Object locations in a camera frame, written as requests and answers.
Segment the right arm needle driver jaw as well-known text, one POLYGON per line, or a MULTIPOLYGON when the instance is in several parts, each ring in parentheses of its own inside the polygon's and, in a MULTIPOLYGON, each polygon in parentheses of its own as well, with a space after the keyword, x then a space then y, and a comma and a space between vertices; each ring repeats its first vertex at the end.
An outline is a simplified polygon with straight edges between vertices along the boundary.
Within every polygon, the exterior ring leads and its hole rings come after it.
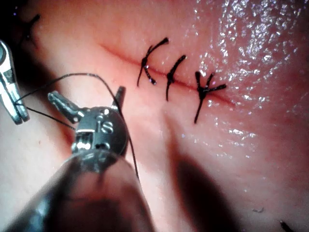
POLYGON ((0 101, 13 122, 17 125, 24 121, 24 104, 20 100, 18 85, 13 72, 0 73, 0 101))
POLYGON ((5 72, 5 86, 8 94, 6 109, 13 121, 28 121, 28 110, 20 96, 14 68, 5 72))

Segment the left arm needle driver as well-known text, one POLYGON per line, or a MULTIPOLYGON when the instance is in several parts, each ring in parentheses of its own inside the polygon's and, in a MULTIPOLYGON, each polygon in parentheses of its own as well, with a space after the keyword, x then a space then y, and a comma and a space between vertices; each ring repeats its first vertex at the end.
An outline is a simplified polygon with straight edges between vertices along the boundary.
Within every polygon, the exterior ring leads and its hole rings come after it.
POLYGON ((71 149, 73 154, 102 149, 124 155, 127 143, 128 132, 120 114, 110 107, 93 107, 79 121, 71 149))

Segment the left arm needle driver jaw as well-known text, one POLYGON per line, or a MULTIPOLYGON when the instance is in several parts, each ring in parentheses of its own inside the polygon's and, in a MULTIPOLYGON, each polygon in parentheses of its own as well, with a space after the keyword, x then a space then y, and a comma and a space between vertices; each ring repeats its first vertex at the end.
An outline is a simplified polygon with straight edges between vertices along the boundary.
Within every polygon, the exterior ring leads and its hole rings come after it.
POLYGON ((126 88, 124 86, 120 86, 115 95, 115 99, 112 102, 111 108, 116 110, 117 112, 121 112, 125 95, 126 95, 126 88))
POLYGON ((59 92, 52 91, 47 96, 49 102, 71 123, 77 123, 84 117, 84 109, 65 98, 59 92))

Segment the right arm needle driver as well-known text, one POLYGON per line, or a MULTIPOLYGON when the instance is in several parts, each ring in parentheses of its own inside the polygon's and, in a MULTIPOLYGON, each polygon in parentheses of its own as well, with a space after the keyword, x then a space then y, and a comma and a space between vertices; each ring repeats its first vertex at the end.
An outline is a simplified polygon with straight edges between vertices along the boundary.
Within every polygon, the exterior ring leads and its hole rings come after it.
POLYGON ((3 40, 0 41, 0 72, 6 72, 14 67, 13 55, 10 47, 3 40))

